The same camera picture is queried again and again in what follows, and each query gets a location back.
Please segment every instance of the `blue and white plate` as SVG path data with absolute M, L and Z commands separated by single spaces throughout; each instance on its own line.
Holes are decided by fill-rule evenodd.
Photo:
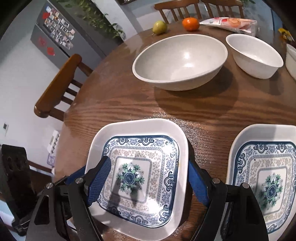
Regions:
M 104 126 L 91 144 L 86 172 L 102 155 L 111 171 L 92 216 L 138 240 L 155 241 L 179 226 L 188 173 L 188 142 L 182 129 L 166 119 Z
M 171 217 L 178 175 L 179 148 L 164 135 L 111 138 L 104 153 L 111 172 L 98 199 L 106 211 L 155 228 Z
M 295 131 L 295 126 L 251 125 L 237 136 L 229 155 L 226 183 L 251 186 L 269 240 L 277 240 L 295 214 Z

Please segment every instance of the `round table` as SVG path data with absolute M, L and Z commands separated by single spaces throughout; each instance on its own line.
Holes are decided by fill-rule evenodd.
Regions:
M 138 80 L 132 64 L 142 50 L 161 39 L 189 33 L 181 22 L 168 29 L 159 36 L 152 36 L 151 29 L 133 36 L 88 77 L 65 113 L 55 164 L 57 179 L 86 164 L 95 134 L 113 122 L 145 118 L 174 121 L 192 143 L 198 165 L 224 182 L 231 144 L 243 128 L 254 123 L 296 124 L 296 84 L 286 67 L 266 80 L 246 74 L 236 65 L 225 41 L 231 34 L 227 30 L 201 26 L 193 32 L 217 38 L 228 49 L 220 72 L 203 86 L 174 92 Z M 268 41 L 285 59 L 285 44 L 275 36 L 269 36 Z M 183 221 L 166 240 L 190 240 L 205 213 L 187 186 Z M 134 240 L 103 224 L 98 226 L 105 240 Z

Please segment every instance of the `white dish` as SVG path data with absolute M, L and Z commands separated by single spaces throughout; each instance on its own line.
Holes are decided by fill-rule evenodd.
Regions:
M 296 49 L 287 44 L 286 68 L 289 74 L 296 80 Z
M 232 143 L 226 183 L 247 182 L 260 205 L 270 241 L 283 234 L 296 212 L 296 127 L 254 124 Z
M 284 65 L 280 54 L 264 41 L 245 34 L 226 37 L 236 64 L 249 75 L 268 79 Z
M 219 40 L 200 34 L 182 34 L 160 40 L 139 54 L 133 74 L 158 88 L 183 91 L 210 81 L 228 56 Z
M 172 161 L 164 158 L 162 152 L 169 154 Z M 112 167 L 98 199 L 100 205 L 93 203 L 89 208 L 92 216 L 139 240 L 161 240 L 172 234 L 182 217 L 187 184 L 188 143 L 181 128 L 166 119 L 109 124 L 91 144 L 86 172 L 97 165 L 102 154 L 111 158 Z M 124 183 L 133 186 L 127 188 Z

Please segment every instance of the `pear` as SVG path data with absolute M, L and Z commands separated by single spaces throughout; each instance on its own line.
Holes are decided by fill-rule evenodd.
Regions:
M 163 34 L 167 31 L 168 26 L 163 21 L 156 21 L 153 25 L 152 31 L 156 35 Z

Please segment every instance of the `white bowl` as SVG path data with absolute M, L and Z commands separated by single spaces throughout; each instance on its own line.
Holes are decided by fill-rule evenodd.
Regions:
M 287 44 L 286 68 L 289 74 L 296 80 L 296 49 Z
M 231 34 L 226 42 L 237 65 L 249 75 L 268 79 L 284 65 L 280 54 L 269 44 L 245 34 Z
M 133 74 L 158 88 L 183 91 L 210 81 L 227 59 L 219 40 L 200 34 L 182 34 L 160 40 L 139 54 Z

